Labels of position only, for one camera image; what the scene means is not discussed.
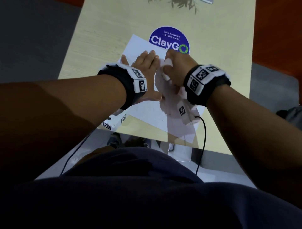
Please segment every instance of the sheet of paper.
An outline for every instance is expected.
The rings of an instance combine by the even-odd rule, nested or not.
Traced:
[[[163,59],[167,52],[167,49],[153,45],[133,34],[123,54],[127,57],[129,65],[131,65],[145,50],[148,52],[155,50],[156,54]],[[166,100],[162,102],[145,101],[133,105],[128,114],[189,143],[193,143],[198,123],[188,126],[183,124],[176,107],[180,97],[175,95],[171,81],[165,81],[161,74],[157,72],[154,89],[163,93]],[[200,115],[203,114],[204,109],[205,107],[198,106]]]

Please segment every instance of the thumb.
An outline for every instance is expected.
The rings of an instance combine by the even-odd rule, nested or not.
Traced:
[[[162,93],[157,92],[157,91],[152,91],[149,94],[149,98],[148,100],[152,100],[152,101],[162,101],[164,99],[164,97],[162,96]]]
[[[173,67],[170,66],[170,65],[165,65],[163,68],[162,68],[163,72],[168,75],[170,78],[171,78],[171,75],[172,75],[172,72],[173,72]]]

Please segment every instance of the table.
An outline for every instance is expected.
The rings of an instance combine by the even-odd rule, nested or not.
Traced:
[[[190,55],[198,63],[211,63],[231,75],[232,87],[249,97],[255,0],[215,0],[213,5],[195,0],[195,8],[172,8],[169,0],[85,0],[59,79],[94,76],[99,67],[116,62],[132,34],[149,40],[158,27],[172,26],[184,33]],[[206,110],[206,150],[231,154]],[[202,148],[202,123],[192,144],[134,117],[119,133]]]

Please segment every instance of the floor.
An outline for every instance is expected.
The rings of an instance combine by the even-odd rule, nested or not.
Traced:
[[[0,83],[57,79],[81,8],[54,0],[0,1]],[[282,73],[252,64],[250,98],[272,112],[297,106],[298,81]],[[96,130],[67,164],[103,146],[110,133]],[[39,178],[58,176],[66,159],[61,158]],[[198,157],[181,155],[184,166],[196,171]],[[231,155],[206,151],[199,177],[205,182],[225,181],[254,187]]]

